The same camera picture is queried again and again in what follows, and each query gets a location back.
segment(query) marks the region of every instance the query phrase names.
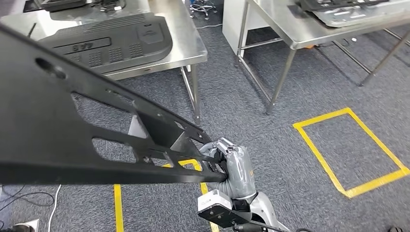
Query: robotic hand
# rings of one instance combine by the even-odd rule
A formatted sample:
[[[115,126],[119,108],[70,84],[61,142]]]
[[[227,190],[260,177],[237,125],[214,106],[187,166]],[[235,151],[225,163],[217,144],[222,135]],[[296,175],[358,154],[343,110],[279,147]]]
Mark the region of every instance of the robotic hand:
[[[228,178],[221,183],[208,183],[212,189],[218,189],[232,199],[246,199],[257,193],[246,147],[236,146],[227,139],[220,138],[216,142],[205,144],[199,151],[211,157],[220,152],[226,159]]]
[[[200,217],[222,227],[233,226],[237,232],[289,231],[287,227],[278,222],[269,198],[264,193],[256,191],[252,164],[246,147],[237,146],[225,138],[220,138],[216,142],[205,144],[199,151],[203,155],[210,157],[215,157],[217,153],[223,155],[226,159],[225,171],[228,173],[228,178],[224,182],[208,183],[208,186],[212,189],[217,189],[222,193],[208,193],[209,196],[208,199],[205,197],[205,202],[213,201],[213,199],[219,197],[222,204],[223,202],[232,203],[225,204],[225,209],[228,212],[225,209],[221,209],[220,204],[216,200],[215,203],[200,209],[200,197],[198,198],[198,215]],[[246,204],[248,206],[248,212],[250,211],[251,213],[249,218],[251,217],[251,220],[247,218],[245,221],[242,220],[241,223],[238,223],[238,218],[232,216],[241,211],[238,211],[235,207],[238,204],[242,206]]]

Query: yellow floor tape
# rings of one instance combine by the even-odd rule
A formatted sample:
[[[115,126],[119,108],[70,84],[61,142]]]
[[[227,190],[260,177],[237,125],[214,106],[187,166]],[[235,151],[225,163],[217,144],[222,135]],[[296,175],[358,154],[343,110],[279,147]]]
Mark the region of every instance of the yellow floor tape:
[[[192,164],[194,169],[197,171],[202,171],[201,165],[198,161],[194,159],[180,161],[181,166]],[[163,167],[170,168],[170,164],[163,165]],[[200,184],[202,194],[208,192],[208,187],[205,183]],[[117,232],[124,232],[124,220],[122,217],[122,201],[121,201],[121,186],[119,184],[114,185],[114,206],[115,206],[115,216],[116,216],[116,229]],[[219,232],[219,228],[216,224],[210,222],[212,232]]]
[[[357,124],[359,124],[359,126],[374,140],[374,142],[376,142],[377,145],[387,154],[387,156],[393,160],[393,162],[400,168],[400,170],[389,173],[382,177],[376,178],[374,180],[371,180],[367,183],[356,186],[349,190],[345,190],[340,184],[339,180],[336,178],[330,166],[324,160],[319,150],[316,148],[316,146],[313,144],[309,136],[303,130],[303,127],[305,126],[308,126],[308,125],[311,125],[317,122],[321,122],[321,121],[324,121],[324,120],[327,120],[327,119],[330,119],[336,116],[344,115],[344,114],[349,114],[357,122]],[[344,108],[344,109],[337,110],[331,113],[327,113],[327,114],[324,114],[318,117],[314,117],[314,118],[311,118],[311,119],[308,119],[302,122],[298,122],[298,123],[295,123],[293,127],[297,129],[297,131],[300,133],[300,135],[305,140],[307,145],[310,147],[313,154],[316,156],[319,163],[322,165],[323,169],[329,175],[329,178],[332,180],[333,185],[336,187],[336,189],[339,192],[341,192],[343,195],[347,196],[348,198],[352,198],[362,193],[368,192],[370,190],[373,190],[375,188],[378,188],[382,185],[393,182],[395,180],[398,180],[410,174],[410,170],[403,165],[403,163],[390,151],[390,149],[388,149],[386,145],[384,145],[381,142],[381,140],[378,139],[378,137],[376,137],[376,135],[359,119],[359,117],[350,108]]]

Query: white device box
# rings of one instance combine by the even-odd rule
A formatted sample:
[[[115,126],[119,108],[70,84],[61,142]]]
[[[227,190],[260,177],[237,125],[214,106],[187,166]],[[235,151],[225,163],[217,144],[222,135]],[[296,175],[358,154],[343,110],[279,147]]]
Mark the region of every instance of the white device box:
[[[201,212],[216,204],[232,209],[231,198],[225,193],[215,189],[198,197],[198,212]]]

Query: metal table leg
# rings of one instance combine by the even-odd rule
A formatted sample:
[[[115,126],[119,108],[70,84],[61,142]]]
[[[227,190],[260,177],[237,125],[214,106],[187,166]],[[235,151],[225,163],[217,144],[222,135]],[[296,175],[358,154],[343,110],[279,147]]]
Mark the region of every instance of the metal table leg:
[[[199,109],[199,96],[198,96],[198,71],[196,69],[196,64],[191,65],[191,77],[192,77],[192,88],[193,88],[193,101],[194,101],[194,122],[196,125],[201,124],[200,119],[200,109]]]
[[[397,35],[396,33],[392,32],[392,31],[389,30],[389,29],[384,29],[384,31],[387,32],[387,33],[389,33],[391,36],[395,37],[395,38],[398,39],[398,40],[401,40],[401,39],[402,39],[399,35]],[[410,41],[407,40],[407,41],[406,41],[406,44],[407,44],[407,46],[410,47]]]
[[[366,71],[367,73],[371,73],[371,70],[362,62],[360,62],[356,57],[354,57],[354,55],[347,50],[347,48],[345,46],[343,46],[341,43],[337,42],[337,41],[333,41],[333,43],[340,48],[348,57],[350,57],[350,59],[352,59],[356,64],[358,64],[364,71]]]
[[[367,84],[376,73],[389,61],[389,59],[397,52],[397,50],[407,42],[407,38],[410,37],[410,30],[403,36],[403,38],[398,42],[395,47],[380,61],[377,67],[360,83],[360,86]]]
[[[282,76],[280,77],[279,82],[276,85],[275,93],[273,94],[272,99],[270,100],[270,104],[268,105],[268,108],[266,110],[267,114],[269,114],[272,111],[272,108],[275,105],[276,99],[278,98],[280,89],[282,88],[283,82],[286,79],[286,75],[288,74],[288,71],[292,65],[292,61],[293,61],[295,54],[296,54],[296,50],[290,49],[288,58],[286,59],[285,67],[283,68],[283,71],[282,71]]]
[[[243,36],[245,33],[246,17],[248,16],[248,8],[249,8],[249,3],[247,0],[245,0],[244,11],[242,13],[241,32],[239,33],[238,50],[236,51],[236,55],[238,56],[237,62],[240,62],[239,57],[241,56],[241,51],[242,51],[242,43],[243,43]]]
[[[193,108],[193,120],[196,125],[201,124],[201,111],[200,111],[200,100],[198,96],[198,72],[196,69],[196,64],[191,65],[191,78],[192,78],[192,88],[188,81],[187,74],[184,67],[181,67],[182,78],[184,79],[185,86],[187,87],[188,95]]]
[[[259,47],[259,46],[266,45],[266,44],[273,44],[273,43],[277,43],[277,42],[282,42],[282,41],[283,41],[283,39],[281,39],[281,38],[274,38],[274,39],[271,39],[271,40],[268,40],[268,41],[263,41],[263,42],[243,46],[242,50],[245,50],[245,49],[248,49],[248,48],[253,48],[253,47]]]

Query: black plastic panel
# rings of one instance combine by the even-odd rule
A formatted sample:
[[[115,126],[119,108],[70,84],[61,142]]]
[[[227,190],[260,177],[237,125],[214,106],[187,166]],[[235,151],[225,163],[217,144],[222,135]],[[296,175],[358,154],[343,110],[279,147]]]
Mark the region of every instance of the black plastic panel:
[[[62,11],[84,6],[87,0],[41,0],[41,8],[46,11]]]
[[[165,18],[153,13],[61,29],[39,42],[100,73],[154,62],[172,49]]]
[[[327,11],[349,6],[371,6],[389,0],[300,0],[304,11]]]
[[[220,182],[226,178],[212,171],[220,157],[201,155],[191,141],[210,142],[201,128],[3,25],[0,41],[0,183]],[[88,124],[78,114],[72,93],[138,116],[148,136]],[[131,146],[136,163],[104,159],[96,152],[93,138]],[[150,159],[156,157],[166,157],[173,168],[155,166]],[[178,164],[188,159],[196,159],[203,170]]]

